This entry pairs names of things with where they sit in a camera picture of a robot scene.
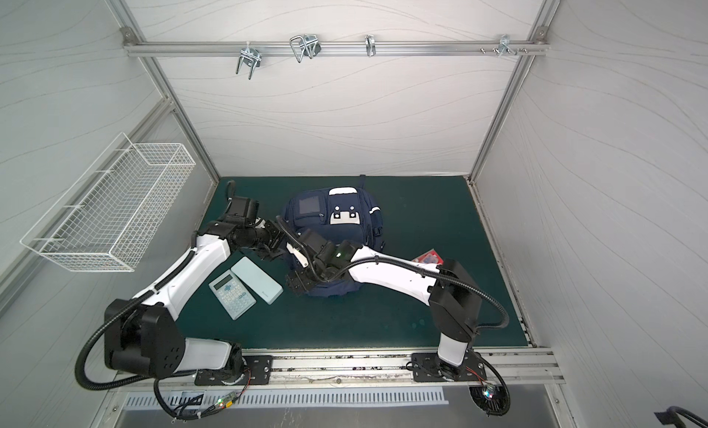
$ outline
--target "metal hook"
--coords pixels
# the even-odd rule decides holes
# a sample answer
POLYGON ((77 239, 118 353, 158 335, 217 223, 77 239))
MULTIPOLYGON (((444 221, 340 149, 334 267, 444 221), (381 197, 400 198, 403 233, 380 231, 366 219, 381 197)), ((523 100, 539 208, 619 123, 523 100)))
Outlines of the metal hook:
POLYGON ((290 49, 295 54, 297 62, 302 62, 302 59, 307 53, 307 57, 313 59, 322 51, 319 45, 319 40, 315 34, 299 34, 290 38, 290 49))
POLYGON ((239 62, 236 63, 236 75, 239 74, 239 69, 241 69, 242 64, 246 64, 248 67, 251 68, 249 71, 249 79, 253 76, 253 70, 256 67, 261 66, 261 54, 258 52, 256 49, 252 49, 249 45, 250 43, 246 43, 246 48, 241 50, 241 55, 239 56, 239 62))
POLYGON ((499 47, 494 49, 497 56, 502 56, 503 54, 510 53, 512 55, 516 55, 518 52, 514 52, 512 49, 509 49, 509 35, 505 34, 501 36, 501 39, 499 40, 499 47))
POLYGON ((374 40, 374 35, 367 34, 364 37, 364 43, 366 44, 366 56, 369 58, 376 54, 376 41, 374 40))

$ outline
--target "metal floor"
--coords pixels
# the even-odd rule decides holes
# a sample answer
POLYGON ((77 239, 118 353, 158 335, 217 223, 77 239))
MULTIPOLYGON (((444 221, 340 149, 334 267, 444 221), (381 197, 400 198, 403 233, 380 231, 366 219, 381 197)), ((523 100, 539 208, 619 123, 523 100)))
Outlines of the metal floor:
MULTIPOLYGON (((444 389, 447 405, 401 407, 297 407, 229 408, 218 415, 191 421, 189 426, 277 428, 469 428, 557 427, 543 385, 510 386, 512 404, 502 417, 487 417, 477 408, 466 386, 444 389)), ((124 410, 119 428, 172 428, 172 419, 162 410, 124 410)))

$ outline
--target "red wire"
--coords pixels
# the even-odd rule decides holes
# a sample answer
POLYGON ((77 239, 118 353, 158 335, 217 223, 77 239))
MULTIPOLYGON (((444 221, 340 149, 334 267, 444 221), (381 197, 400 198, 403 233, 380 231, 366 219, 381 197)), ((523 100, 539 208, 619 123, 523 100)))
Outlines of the red wire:
POLYGON ((471 368, 469 368, 468 366, 465 366, 465 368, 466 368, 470 373, 472 373, 473 375, 477 376, 477 379, 479 379, 479 384, 482 385, 482 386, 484 386, 484 383, 486 382, 486 380, 482 379, 482 377, 481 377, 479 374, 475 373, 474 370, 471 369, 471 368))
POLYGON ((250 369, 247 369, 246 371, 249 372, 249 380, 246 382, 246 386, 243 387, 243 391, 241 392, 241 394, 239 394, 239 399, 241 398, 241 396, 243 396, 243 394, 246 392, 246 390, 248 389, 249 385, 251 384, 251 370, 250 370, 250 369))

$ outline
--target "backpack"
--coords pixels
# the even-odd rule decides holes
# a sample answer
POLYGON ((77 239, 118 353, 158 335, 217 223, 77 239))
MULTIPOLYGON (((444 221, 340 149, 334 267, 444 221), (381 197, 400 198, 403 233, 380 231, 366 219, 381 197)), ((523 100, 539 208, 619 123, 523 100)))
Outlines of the backpack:
MULTIPOLYGON (((352 240, 381 251, 383 216, 374 197, 361 187, 330 187, 298 193, 283 207, 281 216, 296 233, 311 229, 338 245, 352 240)), ((286 253, 290 269, 298 267, 295 257, 286 253)), ((309 296, 342 296, 361 288, 360 282, 341 279, 318 285, 309 296)))

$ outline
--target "wire basket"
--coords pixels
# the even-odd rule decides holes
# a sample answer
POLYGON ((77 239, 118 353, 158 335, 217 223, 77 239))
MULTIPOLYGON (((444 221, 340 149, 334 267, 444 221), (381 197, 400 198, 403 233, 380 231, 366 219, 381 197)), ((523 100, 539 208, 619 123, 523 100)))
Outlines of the wire basket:
POLYGON ((72 272, 132 272, 194 167, 183 144, 122 133, 20 243, 72 272))

